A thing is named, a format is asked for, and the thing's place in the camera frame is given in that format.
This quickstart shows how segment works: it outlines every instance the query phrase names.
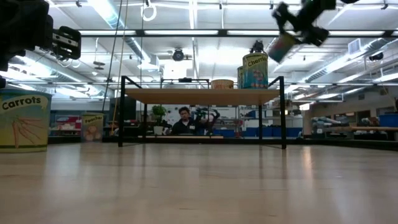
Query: shelf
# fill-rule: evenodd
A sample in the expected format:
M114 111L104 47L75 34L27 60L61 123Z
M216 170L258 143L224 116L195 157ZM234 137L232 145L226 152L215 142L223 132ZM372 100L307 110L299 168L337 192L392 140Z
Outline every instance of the shelf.
M127 89L126 94L145 104L263 105L279 90Z

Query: ceiling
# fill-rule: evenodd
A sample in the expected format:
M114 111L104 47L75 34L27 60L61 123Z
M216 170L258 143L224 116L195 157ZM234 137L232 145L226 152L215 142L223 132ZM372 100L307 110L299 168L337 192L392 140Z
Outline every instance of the ceiling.
M117 12L120 1L111 1ZM75 5L75 0L52 0L49 14L54 19L54 28L69 26L74 29L110 29L107 22L101 17L98 10L91 6L91 1L80 1L82 7ZM271 16L268 1L260 0L222 0L223 9L219 8L219 0L198 0L197 6L194 0L152 0L151 4L156 8L157 14L151 21L143 21L141 17L142 1L122 1L121 20L125 22L128 29L277 29L276 22ZM292 12L299 8L300 0L285 1L291 5ZM398 12L398 0L387 0L389 7L380 10L383 1L361 0L353 6L345 6L338 1L338 10L324 12L316 21L320 27L327 29L344 30L391 30L398 28L396 14ZM150 17L152 9L146 9L144 15ZM269 59L269 78L284 76L286 82L303 82L303 79L310 72L316 71L343 55L348 50L348 43L355 38L329 38L321 47L303 45L292 49L289 57L278 64ZM110 66L110 77L113 81L118 80L120 75L136 77L142 82L158 82L160 76L166 76L166 69L171 66L183 66L187 69L187 77L219 79L227 78L236 81L236 69L242 65L242 57L248 54L256 40L262 40L264 46L268 46L274 38L256 37L145 37L135 38L135 41L142 46L144 52L156 55L159 58L159 71L140 70L141 64L137 55L131 48L124 44L122 38L101 37L83 38L80 61L65 62L62 65L65 72L71 71L79 75L81 80L92 80L103 82L107 79ZM363 43L373 39L363 39ZM171 59L171 52L181 48L184 54L191 59L195 54L197 74L194 72L192 60L184 60L176 65ZM395 60L397 51L396 42L383 48L383 63L388 60ZM43 59L54 59L48 54ZM95 70L94 61L103 62L104 70ZM369 62L366 66L375 66L380 62ZM358 57L352 62L339 69L324 75L313 82L338 82L342 78L365 70L364 57ZM157 88L158 85L146 85L144 88ZM111 86L111 93L116 86Z

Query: person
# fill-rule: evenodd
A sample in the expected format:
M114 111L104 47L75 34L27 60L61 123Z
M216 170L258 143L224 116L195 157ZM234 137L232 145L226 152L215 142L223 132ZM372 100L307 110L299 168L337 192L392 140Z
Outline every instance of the person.
M196 134L197 126L195 121L191 118L190 110L184 106L178 110L180 113L180 121L173 125L171 134Z

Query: black metal table frame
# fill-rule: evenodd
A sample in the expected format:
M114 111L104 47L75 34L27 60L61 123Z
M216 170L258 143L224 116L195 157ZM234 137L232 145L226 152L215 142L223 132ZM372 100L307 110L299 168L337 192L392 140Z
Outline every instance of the black metal table frame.
M285 115L285 80L283 76L277 77L274 81L270 82L268 84L268 87L271 87L275 83L279 81L279 97L280 97L280 126L281 126L281 145L282 149L286 149L287 145L287 140L286 140L286 115ZM142 88L140 85L138 85L136 82L132 81L129 77L127 76L122 76L121 79L121 94L120 94L120 109L119 109L119 137L118 137L118 146L123 147L123 139L124 139L124 99L125 99L125 94L126 94L126 85L135 85L138 88ZM259 140L258 143L263 142L262 138L262 106L263 105L258 105L258 110L259 110ZM143 127L143 134L142 134L142 143L147 142L147 112L148 112L148 105L144 104L144 117L142 121L142 127ZM228 141L223 141L227 139L219 139L217 142L218 144L225 144L228 143ZM180 143L179 139L173 139L175 143Z

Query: white wall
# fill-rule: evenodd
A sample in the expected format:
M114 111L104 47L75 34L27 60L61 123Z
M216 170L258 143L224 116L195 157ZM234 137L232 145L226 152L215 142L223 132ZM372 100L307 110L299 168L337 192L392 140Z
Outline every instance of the white wall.
M102 101L52 100L51 110L101 111L102 105ZM109 101L105 102L104 110L109 111Z
M365 99L358 100L358 94L348 95L342 103L317 103L312 105L312 116L332 116L334 114L371 111L371 116L377 116L378 108L394 106L394 98L398 97L398 88L390 86L389 95L380 95L380 89L364 92Z

